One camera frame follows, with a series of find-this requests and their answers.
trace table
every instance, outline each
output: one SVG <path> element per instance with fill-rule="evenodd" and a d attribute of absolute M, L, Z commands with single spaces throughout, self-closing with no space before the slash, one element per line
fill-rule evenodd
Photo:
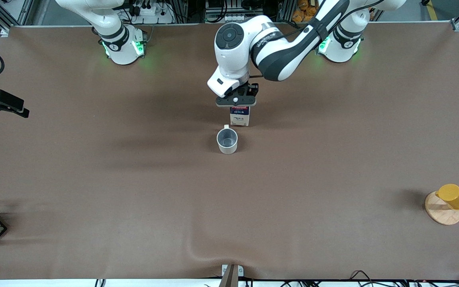
<path fill-rule="evenodd" d="M 239 147 L 206 80 L 216 25 L 156 27 L 122 67 L 89 28 L 0 40 L 0 279 L 459 278 L 459 223 L 424 197 L 459 185 L 459 33 L 448 22 L 366 29 L 347 63 L 310 54 L 258 79 Z"/>

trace mug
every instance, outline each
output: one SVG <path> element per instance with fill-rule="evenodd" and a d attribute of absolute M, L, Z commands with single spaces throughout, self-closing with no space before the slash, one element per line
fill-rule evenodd
<path fill-rule="evenodd" d="M 224 129 L 217 133 L 217 144 L 224 154 L 232 154 L 237 150 L 238 136 L 234 129 L 229 125 L 224 125 Z"/>

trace yellow floor stripe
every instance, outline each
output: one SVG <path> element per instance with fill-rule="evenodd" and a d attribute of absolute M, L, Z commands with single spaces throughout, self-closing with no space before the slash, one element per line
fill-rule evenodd
<path fill-rule="evenodd" d="M 437 21 L 437 13 L 435 13 L 435 9 L 433 8 L 433 3 L 430 1 L 428 5 L 426 5 L 426 9 L 428 9 L 428 14 L 430 15 L 430 19 L 432 21 Z"/>

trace blue label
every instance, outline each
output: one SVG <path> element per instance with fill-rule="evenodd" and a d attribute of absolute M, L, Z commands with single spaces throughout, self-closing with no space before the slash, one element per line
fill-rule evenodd
<path fill-rule="evenodd" d="M 229 113 L 231 113 L 231 114 L 248 115 L 249 114 L 249 107 L 229 108 Z"/>

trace round wooden base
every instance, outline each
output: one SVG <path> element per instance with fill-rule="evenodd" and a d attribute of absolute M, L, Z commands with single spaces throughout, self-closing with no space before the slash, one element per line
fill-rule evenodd
<path fill-rule="evenodd" d="M 436 191 L 428 194 L 424 200 L 426 213 L 437 223 L 453 225 L 459 222 L 459 210 L 452 210 L 447 203 L 435 195 Z"/>

